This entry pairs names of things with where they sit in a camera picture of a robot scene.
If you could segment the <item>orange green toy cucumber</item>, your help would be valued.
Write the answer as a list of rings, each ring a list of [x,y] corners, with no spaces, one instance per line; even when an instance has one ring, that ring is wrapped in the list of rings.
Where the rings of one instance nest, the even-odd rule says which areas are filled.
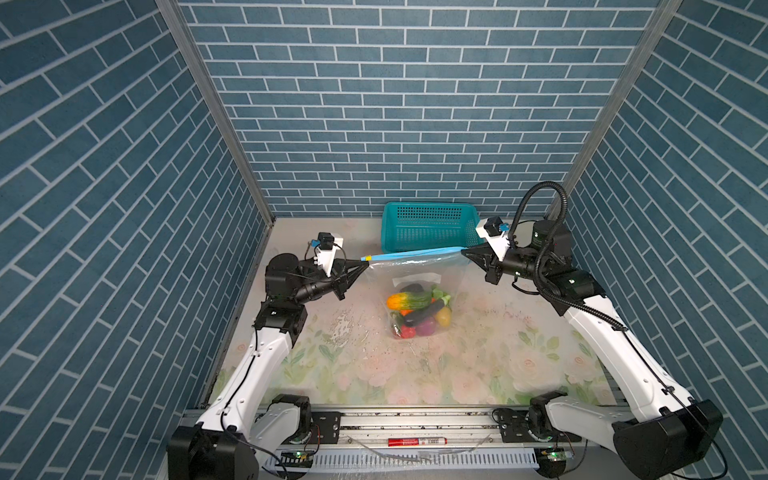
[[[400,292],[389,296],[386,300],[386,306],[390,310],[419,310],[429,306],[432,303],[432,293],[423,292]]]

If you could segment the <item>yellow toy potato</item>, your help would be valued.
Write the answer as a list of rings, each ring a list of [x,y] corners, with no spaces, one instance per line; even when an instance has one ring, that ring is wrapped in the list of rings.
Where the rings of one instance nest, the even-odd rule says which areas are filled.
[[[452,323],[452,310],[449,307],[443,307],[435,314],[435,320],[442,328],[448,328]]]

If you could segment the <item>clear zip top bag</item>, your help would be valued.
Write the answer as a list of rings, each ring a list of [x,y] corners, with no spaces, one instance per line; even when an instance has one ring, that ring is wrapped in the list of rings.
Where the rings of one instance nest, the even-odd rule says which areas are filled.
[[[390,310],[386,306],[389,296],[400,292],[431,292],[432,302],[443,299],[452,310],[452,323],[448,328],[438,327],[432,335],[446,332],[452,327],[460,287],[469,261],[461,254],[460,247],[443,247],[367,256],[369,268],[364,280],[370,292],[370,299],[377,306],[376,312],[387,322],[388,329],[398,340],[427,338],[416,336],[402,339],[397,328],[405,326],[403,317],[411,310]]]

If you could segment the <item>teal plastic basket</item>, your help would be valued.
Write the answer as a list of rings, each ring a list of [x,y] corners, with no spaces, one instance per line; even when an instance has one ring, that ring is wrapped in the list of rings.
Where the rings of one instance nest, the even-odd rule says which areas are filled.
[[[390,202],[382,215],[381,247],[384,253],[472,247],[483,242],[479,222],[476,209],[465,203]]]

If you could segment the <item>black toy eggplant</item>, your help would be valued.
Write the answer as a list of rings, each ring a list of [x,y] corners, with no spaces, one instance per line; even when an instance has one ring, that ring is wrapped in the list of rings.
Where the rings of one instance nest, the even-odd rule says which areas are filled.
[[[446,306],[443,299],[434,300],[426,307],[413,310],[403,317],[404,325],[407,327],[415,328],[422,323],[428,317],[434,317],[440,310]]]

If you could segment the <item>red toy pepper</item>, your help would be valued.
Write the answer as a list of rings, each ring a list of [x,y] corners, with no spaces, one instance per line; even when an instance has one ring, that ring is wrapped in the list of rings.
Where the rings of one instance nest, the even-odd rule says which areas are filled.
[[[402,339],[412,339],[417,336],[416,329],[414,327],[400,326],[397,328],[398,336]]]

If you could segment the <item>purple toy onion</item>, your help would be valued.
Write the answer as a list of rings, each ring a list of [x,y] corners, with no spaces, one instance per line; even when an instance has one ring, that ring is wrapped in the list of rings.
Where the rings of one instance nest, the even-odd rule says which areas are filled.
[[[434,317],[427,317],[414,326],[414,330],[419,337],[428,337],[434,335],[439,327],[439,323]]]

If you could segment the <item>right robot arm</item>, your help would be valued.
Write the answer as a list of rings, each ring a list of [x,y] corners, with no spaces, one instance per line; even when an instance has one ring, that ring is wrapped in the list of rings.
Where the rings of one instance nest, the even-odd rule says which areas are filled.
[[[616,453],[639,479],[680,478],[681,469],[719,448],[720,410],[675,381],[619,318],[595,278],[571,266],[565,226],[535,222],[525,247],[516,245],[514,227],[498,217],[480,221],[476,232],[481,244],[464,249],[463,256],[493,285],[505,275],[532,281],[535,294],[581,335],[626,400],[623,407],[597,406],[562,391],[540,394],[528,410],[531,436],[552,441],[574,434]]]

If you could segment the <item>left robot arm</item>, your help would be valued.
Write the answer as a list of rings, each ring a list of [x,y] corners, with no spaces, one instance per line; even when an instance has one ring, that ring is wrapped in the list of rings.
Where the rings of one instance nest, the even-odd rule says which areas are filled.
[[[180,426],[167,446],[171,479],[287,479],[277,449],[312,431],[306,396],[282,394],[257,413],[272,377],[297,343],[306,305],[328,293],[344,299],[368,268],[333,246],[312,259],[283,253],[265,269],[266,298],[255,317],[249,346],[216,400],[192,426]]]

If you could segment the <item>red marker pen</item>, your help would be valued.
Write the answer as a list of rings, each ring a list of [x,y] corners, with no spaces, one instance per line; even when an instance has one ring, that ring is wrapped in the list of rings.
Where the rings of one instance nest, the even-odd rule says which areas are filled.
[[[443,446],[448,443],[445,437],[408,437],[389,438],[387,446],[394,447],[419,447],[419,446]]]

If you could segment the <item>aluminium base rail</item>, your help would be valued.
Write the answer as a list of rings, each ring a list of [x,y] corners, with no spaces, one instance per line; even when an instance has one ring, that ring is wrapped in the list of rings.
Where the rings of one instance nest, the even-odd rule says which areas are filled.
[[[192,426],[205,411],[186,414]],[[531,436],[517,408],[311,406],[312,431],[277,449],[287,479],[629,479],[612,451],[574,434]],[[445,437],[443,446],[387,446]]]

